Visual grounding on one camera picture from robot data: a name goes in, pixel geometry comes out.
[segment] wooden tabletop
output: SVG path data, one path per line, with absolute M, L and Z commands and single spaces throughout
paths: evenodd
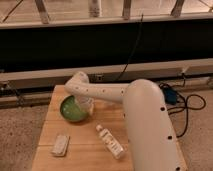
M 87 120 L 73 124 L 60 115 L 60 104 L 67 97 L 64 86 L 56 86 L 42 129 L 32 171 L 133 171 L 125 129 L 122 106 L 95 100 L 94 114 Z M 126 154 L 116 160 L 98 137 L 97 124 L 108 128 L 122 144 Z M 53 157 L 57 134 L 70 136 L 65 157 Z

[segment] terrazzo floor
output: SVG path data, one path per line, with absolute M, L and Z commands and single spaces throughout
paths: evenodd
M 190 111 L 189 128 L 179 139 L 189 171 L 213 171 L 213 90 L 197 93 L 207 101 L 202 111 Z M 199 106 L 193 98 L 190 105 Z M 0 110 L 0 171 L 29 171 L 48 106 Z M 184 126 L 184 115 L 171 117 L 175 130 Z

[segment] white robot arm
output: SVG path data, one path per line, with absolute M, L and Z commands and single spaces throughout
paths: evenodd
M 76 96 L 123 103 L 125 122 L 135 171 L 179 171 L 181 158 L 164 96 L 148 80 L 130 84 L 90 84 L 83 72 L 65 85 Z

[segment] cable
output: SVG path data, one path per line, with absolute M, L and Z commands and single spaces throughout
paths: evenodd
M 2 22 L 5 22 L 9 16 L 13 13 L 13 11 L 16 10 L 16 8 L 18 8 L 18 6 L 23 2 L 24 0 L 19 0 L 19 2 L 7 13 L 7 15 L 5 17 L 3 17 Z
M 186 111 L 184 129 L 183 129 L 182 133 L 177 135 L 177 138 L 180 138 L 180 137 L 183 137 L 185 135 L 185 133 L 187 132 L 187 129 L 188 129 L 188 125 L 189 125 L 189 110 L 202 110 L 202 109 L 204 109 L 206 107 L 206 100 L 202 96 L 200 96 L 198 94 L 190 94 L 186 98 L 184 98 L 180 93 L 178 93 L 178 96 L 182 99 L 182 102 L 183 102 L 184 105 L 183 106 L 179 106 L 179 107 L 169 108 L 168 111 L 169 111 L 169 115 L 177 114 L 177 113 L 183 112 L 184 110 Z M 199 99 L 201 99 L 201 101 L 203 103 L 201 105 L 201 107 L 189 106 L 189 101 L 190 101 L 190 99 L 192 97 L 198 97 Z
M 126 69 L 127 67 L 129 66 L 133 56 L 135 55 L 135 51 L 138 47 L 138 44 L 139 44 L 139 41 L 140 41 L 140 38 L 141 38 L 141 29 L 142 29 L 142 25 L 143 25 L 143 13 L 141 15 L 141 20 L 140 20 L 140 25 L 139 25 L 139 28 L 138 28 L 138 34 L 137 34 L 137 38 L 136 38 L 136 41 L 135 41 L 135 45 L 130 53 L 130 56 L 128 57 L 128 60 L 127 60 L 127 63 L 123 69 L 123 71 L 118 75 L 118 77 L 114 80 L 114 82 L 120 80 L 120 78 L 124 75 L 124 73 L 126 72 Z
M 186 83 L 186 79 L 184 77 L 183 85 L 178 85 L 178 86 L 185 86 L 185 83 Z M 171 88 L 171 89 L 173 89 L 173 87 L 170 86 L 167 83 L 160 83 L 159 87 L 161 89 L 164 89 L 164 88 Z M 173 89 L 173 91 L 176 92 L 178 98 L 180 99 L 180 101 L 178 101 L 178 104 L 182 104 L 182 105 L 181 106 L 175 106 L 175 107 L 169 108 L 168 109 L 169 115 L 174 115 L 174 114 L 186 111 L 186 113 L 185 113 L 185 125 L 184 125 L 184 129 L 183 129 L 183 131 L 180 134 L 177 135 L 177 138 L 180 138 L 180 137 L 183 137 L 185 135 L 185 133 L 187 132 L 187 129 L 188 129 L 188 125 L 189 125 L 189 110 L 202 110 L 202 109 L 204 109 L 206 107 L 206 100 L 202 96 L 200 96 L 198 94 L 190 94 L 190 95 L 188 95 L 185 98 L 178 91 L 176 91 L 174 89 Z M 192 97 L 199 98 L 202 101 L 202 105 L 200 107 L 189 106 L 189 101 L 190 101 L 190 99 Z

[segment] white bottle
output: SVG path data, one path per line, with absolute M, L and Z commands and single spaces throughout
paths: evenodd
M 101 0 L 88 0 L 88 2 L 89 2 L 90 17 L 101 17 L 102 16 Z
M 112 152 L 116 159 L 124 155 L 124 149 L 121 144 L 112 136 L 108 129 L 104 129 L 101 125 L 96 126 L 99 137 L 102 139 L 107 148 Z

